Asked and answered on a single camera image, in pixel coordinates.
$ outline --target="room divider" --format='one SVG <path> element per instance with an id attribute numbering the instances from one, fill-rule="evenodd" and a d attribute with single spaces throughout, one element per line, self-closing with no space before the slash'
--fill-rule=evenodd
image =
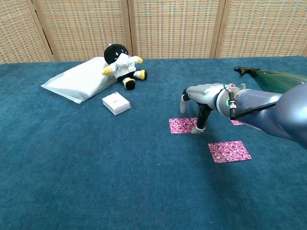
<path id="1" fill-rule="evenodd" d="M 6 0 L 0 63 L 307 56 L 306 0 Z"/>

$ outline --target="stuffed toy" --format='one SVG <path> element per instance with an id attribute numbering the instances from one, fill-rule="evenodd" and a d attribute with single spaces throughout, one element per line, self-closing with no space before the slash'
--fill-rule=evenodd
<path id="1" fill-rule="evenodd" d="M 137 71 L 135 64 L 143 63 L 138 56 L 130 57 L 128 50 L 121 44 L 110 44 L 104 52 L 108 66 L 102 71 L 103 75 L 113 74 L 117 81 L 122 82 L 127 90 L 135 88 L 135 78 L 147 79 L 147 71 Z"/>

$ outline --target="pink patterned card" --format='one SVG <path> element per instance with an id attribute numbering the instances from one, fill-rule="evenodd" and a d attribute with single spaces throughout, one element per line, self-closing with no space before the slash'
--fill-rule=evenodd
<path id="1" fill-rule="evenodd" d="M 169 127 L 172 134 L 191 133 L 197 122 L 197 117 L 170 118 Z"/>
<path id="2" fill-rule="evenodd" d="M 241 125 L 244 125 L 244 123 L 238 121 L 238 120 L 230 120 L 231 123 L 234 125 L 234 126 L 241 126 Z"/>
<path id="3" fill-rule="evenodd" d="M 215 163 L 251 160 L 241 140 L 209 143 L 208 147 Z"/>

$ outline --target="plastic bag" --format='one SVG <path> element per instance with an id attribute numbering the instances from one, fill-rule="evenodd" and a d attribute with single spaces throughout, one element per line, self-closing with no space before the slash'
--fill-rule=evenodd
<path id="1" fill-rule="evenodd" d="M 58 74 L 41 87 L 80 104 L 117 81 L 114 75 L 101 74 L 106 66 L 103 57 L 95 57 Z"/>

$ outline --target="small white box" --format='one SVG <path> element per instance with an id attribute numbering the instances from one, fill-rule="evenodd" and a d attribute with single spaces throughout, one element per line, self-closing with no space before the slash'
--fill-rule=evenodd
<path id="1" fill-rule="evenodd" d="M 130 102 L 118 92 L 104 97 L 102 102 L 114 115 L 118 115 L 131 108 Z"/>

